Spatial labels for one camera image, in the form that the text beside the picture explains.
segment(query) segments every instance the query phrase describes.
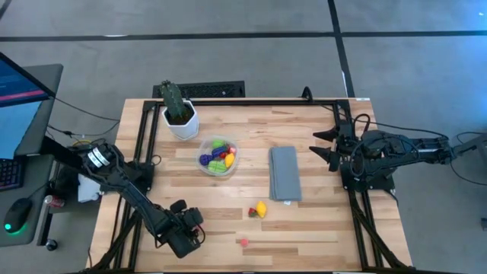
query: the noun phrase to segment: concrete floor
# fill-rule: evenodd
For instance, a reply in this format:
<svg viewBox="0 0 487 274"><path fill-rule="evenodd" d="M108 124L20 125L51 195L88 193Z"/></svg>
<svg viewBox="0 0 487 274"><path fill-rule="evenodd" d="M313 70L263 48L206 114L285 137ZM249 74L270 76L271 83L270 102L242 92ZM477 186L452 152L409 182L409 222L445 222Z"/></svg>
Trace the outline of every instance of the concrete floor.
<svg viewBox="0 0 487 274"><path fill-rule="evenodd" d="M335 2L342 31L487 28L480 0ZM0 20L0 37L331 30L324 0L13 0ZM344 44L355 95L372 99L377 121L452 137L487 130L487 37L344 38ZM298 96L305 85L318 97L346 96L334 38L4 42L0 50L20 65L62 63L59 98L110 117L119 117L126 98L150 97L152 85L164 79L244 80L248 97ZM110 126L58 103L50 123L83 133ZM53 134L62 144L72 142ZM487 183L477 163L468 155L455 167ZM487 232L479 220L487 217L487 187L458 179L448 166L401 167L394 178L415 266L485 273ZM51 235L59 250L0 248L0 272L83 269L96 216L93 209L56 215Z"/></svg>

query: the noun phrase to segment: clear plastic bowl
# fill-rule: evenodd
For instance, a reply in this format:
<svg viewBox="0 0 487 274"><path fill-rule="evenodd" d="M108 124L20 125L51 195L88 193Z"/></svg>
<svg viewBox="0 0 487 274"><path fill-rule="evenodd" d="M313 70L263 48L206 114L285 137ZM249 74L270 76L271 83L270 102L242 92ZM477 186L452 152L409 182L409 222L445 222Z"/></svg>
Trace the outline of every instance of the clear plastic bowl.
<svg viewBox="0 0 487 274"><path fill-rule="evenodd" d="M227 144L229 144L231 147L233 147L233 148L235 148L237 150L237 153L235 155L234 163L231 165L230 168L227 169L227 171L225 171L223 173L218 173L218 172L211 171L206 166L201 165L199 163L199 156L201 156L201 155L210 155L212 153L212 150L213 150L213 141L214 140L222 140L222 141L225 141ZM239 157L240 157L240 149L238 148L237 143L235 141L233 141L233 140L231 140L231 139L229 139L228 137L225 137L225 136L212 135L212 136L209 136L208 138L205 138L203 140L203 142L201 143L201 145L199 146L198 152L196 153L196 164L198 165L199 169L201 169L204 173L210 174L210 175L213 175L213 176L219 176L219 177L221 177L221 176L228 175L229 173L231 173L234 170L234 168L238 164Z"/></svg>

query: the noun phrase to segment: white pot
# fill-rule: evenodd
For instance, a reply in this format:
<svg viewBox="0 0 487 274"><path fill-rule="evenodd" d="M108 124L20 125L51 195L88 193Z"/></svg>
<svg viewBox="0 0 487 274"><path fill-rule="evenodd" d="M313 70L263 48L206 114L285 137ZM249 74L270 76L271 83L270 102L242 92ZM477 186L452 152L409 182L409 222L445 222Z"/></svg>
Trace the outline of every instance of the white pot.
<svg viewBox="0 0 487 274"><path fill-rule="evenodd" d="M166 121L166 125L171 131L171 133L173 133L173 135L175 135L180 140L187 141L195 138L198 135L199 119L198 119L198 113L196 112L195 107L193 106L191 101L184 100L183 102L187 107L191 107L194 113L193 117L191 117L188 123L186 123L185 125L169 124L166 118L167 107L162 112L162 117L164 118L164 121Z"/></svg>

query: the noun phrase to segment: gray cloth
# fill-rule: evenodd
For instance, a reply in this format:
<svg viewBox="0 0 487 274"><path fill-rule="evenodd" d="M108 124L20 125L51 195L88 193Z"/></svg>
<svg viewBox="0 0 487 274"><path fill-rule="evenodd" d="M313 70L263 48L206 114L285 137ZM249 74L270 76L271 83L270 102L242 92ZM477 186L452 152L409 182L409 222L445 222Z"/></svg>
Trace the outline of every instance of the gray cloth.
<svg viewBox="0 0 487 274"><path fill-rule="evenodd" d="M298 159L295 147L269 149L270 199L301 201Z"/></svg>

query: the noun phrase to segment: wooden table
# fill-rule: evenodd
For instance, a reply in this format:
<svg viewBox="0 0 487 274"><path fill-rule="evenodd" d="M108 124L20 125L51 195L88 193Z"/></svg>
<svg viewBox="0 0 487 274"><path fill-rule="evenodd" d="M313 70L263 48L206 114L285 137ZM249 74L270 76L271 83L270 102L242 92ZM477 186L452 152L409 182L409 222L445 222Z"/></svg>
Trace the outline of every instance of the wooden table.
<svg viewBox="0 0 487 274"><path fill-rule="evenodd" d="M116 145L126 161L133 157L143 102L126 100L123 108ZM367 113L374 121L370 101L351 99L350 104L353 116ZM331 111L319 106L221 106L196 110L199 134L188 142L178 141L159 120L154 153L162 157L162 162L156 167L148 198L165 208L178 199L185 199L189 207L199 207L205 219L205 243L185 258L177 259L167 245L156 250L153 237L143 228L135 271L361 269L349 198L340 174L329 172L327 163L308 149L310 145L331 146L312 136L313 132L334 126ZM195 165L197 148L208 135L226 135L240 146L240 161L232 175L210 177ZM287 145L298 151L303 194L302 202L291 205L269 200L269 148ZM379 235L400 260L410 265L396 202L380 190L370 191L370 196ZM103 197L91 244L94 263L110 245L118 197ZM249 207L258 201L267 204L266 217L247 217ZM240 246L242 238L250 240L248 247ZM123 266L128 261L131 239L129 235ZM369 264L373 265L366 233L364 239Z"/></svg>

